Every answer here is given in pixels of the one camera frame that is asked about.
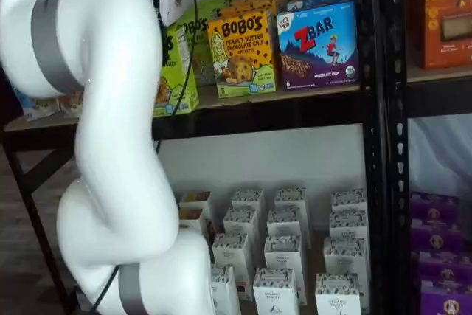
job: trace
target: yellow snack box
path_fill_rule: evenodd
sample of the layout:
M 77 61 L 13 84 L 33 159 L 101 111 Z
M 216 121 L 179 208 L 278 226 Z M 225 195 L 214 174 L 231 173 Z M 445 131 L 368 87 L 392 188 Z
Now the yellow snack box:
M 276 89 L 271 13 L 252 10 L 208 22 L 208 38 L 219 97 Z

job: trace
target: bobo's peanut butter chocolate chip box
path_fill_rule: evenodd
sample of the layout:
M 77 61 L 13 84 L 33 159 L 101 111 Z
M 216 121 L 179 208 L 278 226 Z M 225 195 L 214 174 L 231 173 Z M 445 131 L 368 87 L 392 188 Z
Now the bobo's peanut butter chocolate chip box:
M 277 29 L 286 89 L 357 83 L 358 51 L 351 1 L 279 14 Z
M 218 96 L 275 91 L 271 13 L 249 11 L 208 22 Z

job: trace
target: organic snack box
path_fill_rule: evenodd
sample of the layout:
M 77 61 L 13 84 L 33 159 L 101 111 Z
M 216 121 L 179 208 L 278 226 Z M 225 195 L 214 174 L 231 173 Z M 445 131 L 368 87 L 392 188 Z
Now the organic snack box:
M 185 41 L 185 31 L 182 27 L 178 29 L 177 25 L 174 24 L 167 28 L 163 47 L 167 48 L 168 51 L 166 58 L 164 58 L 159 90 L 154 103 L 155 117 L 172 115 L 184 89 L 185 77 L 190 65 L 190 54 Z M 177 114 L 189 114 L 195 110 L 198 103 L 195 76 L 190 68 L 188 84 Z
M 216 18 L 208 26 L 219 97 L 275 91 L 270 12 L 253 10 Z

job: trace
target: black metal shelving unit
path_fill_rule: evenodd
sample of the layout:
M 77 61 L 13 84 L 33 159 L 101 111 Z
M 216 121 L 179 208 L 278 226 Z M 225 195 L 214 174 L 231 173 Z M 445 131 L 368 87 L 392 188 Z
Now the black metal shelving unit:
M 203 104 L 196 112 L 172 119 L 153 121 L 154 139 L 177 139 L 197 136 L 238 134 L 256 131 L 319 127 L 361 123 L 364 132 L 364 160 L 369 205 L 372 264 L 372 314 L 392 312 L 391 243 L 396 224 L 392 220 L 392 203 L 387 173 L 389 161 L 387 122 L 392 115 L 385 98 L 393 94 L 384 80 L 384 31 L 381 21 L 381 0 L 356 0 L 358 23 L 359 76 L 357 89 L 329 91 L 318 94 L 274 96 L 273 100 L 250 99 L 227 103 Z M 387 56 L 386 70 L 392 70 Z M 30 125 L 10 123 L 1 130 L 0 140 L 18 184 L 21 197 L 54 281 L 65 314 L 77 306 L 62 279 L 41 223 L 32 194 L 73 157 L 76 120 L 47 124 L 48 120 Z M 24 173 L 18 152 L 52 150 L 30 172 Z

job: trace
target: white robotic arm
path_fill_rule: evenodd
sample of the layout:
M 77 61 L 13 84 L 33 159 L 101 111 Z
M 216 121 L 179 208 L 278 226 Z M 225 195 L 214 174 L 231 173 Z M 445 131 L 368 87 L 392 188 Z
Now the white robotic arm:
M 58 210 L 60 250 L 101 314 L 213 314 L 209 252 L 178 231 L 151 139 L 162 45 L 149 0 L 0 0 L 0 55 L 31 97 L 85 86 L 75 142 L 82 177 Z

